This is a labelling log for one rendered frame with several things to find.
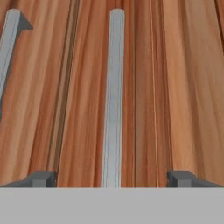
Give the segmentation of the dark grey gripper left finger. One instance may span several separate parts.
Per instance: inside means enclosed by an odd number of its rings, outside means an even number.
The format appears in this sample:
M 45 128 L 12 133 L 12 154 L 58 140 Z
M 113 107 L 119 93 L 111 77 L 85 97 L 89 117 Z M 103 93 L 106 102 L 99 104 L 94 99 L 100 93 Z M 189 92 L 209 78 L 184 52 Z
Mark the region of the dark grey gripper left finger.
M 35 171 L 19 181 L 10 182 L 2 187 L 55 187 L 56 186 L 56 171 Z

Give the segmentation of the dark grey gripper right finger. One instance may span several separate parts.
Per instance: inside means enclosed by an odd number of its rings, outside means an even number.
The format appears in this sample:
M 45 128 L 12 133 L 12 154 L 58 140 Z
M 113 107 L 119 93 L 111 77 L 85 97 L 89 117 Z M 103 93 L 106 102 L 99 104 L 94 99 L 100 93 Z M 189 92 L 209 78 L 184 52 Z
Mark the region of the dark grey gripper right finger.
M 190 171 L 168 171 L 168 187 L 221 187 L 213 182 L 197 178 Z

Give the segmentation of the wooden cabinet door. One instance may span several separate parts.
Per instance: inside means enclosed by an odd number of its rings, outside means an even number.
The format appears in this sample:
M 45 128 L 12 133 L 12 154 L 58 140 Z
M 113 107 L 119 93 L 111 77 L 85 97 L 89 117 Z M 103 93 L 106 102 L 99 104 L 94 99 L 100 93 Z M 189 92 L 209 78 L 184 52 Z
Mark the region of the wooden cabinet door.
M 20 9 L 33 28 L 14 50 L 0 119 L 0 185 L 47 168 L 67 26 L 75 0 L 0 0 L 0 36 L 6 11 Z
M 163 187 L 168 171 L 224 185 L 224 0 L 80 0 L 59 186 L 102 183 L 113 9 L 125 13 L 121 187 Z

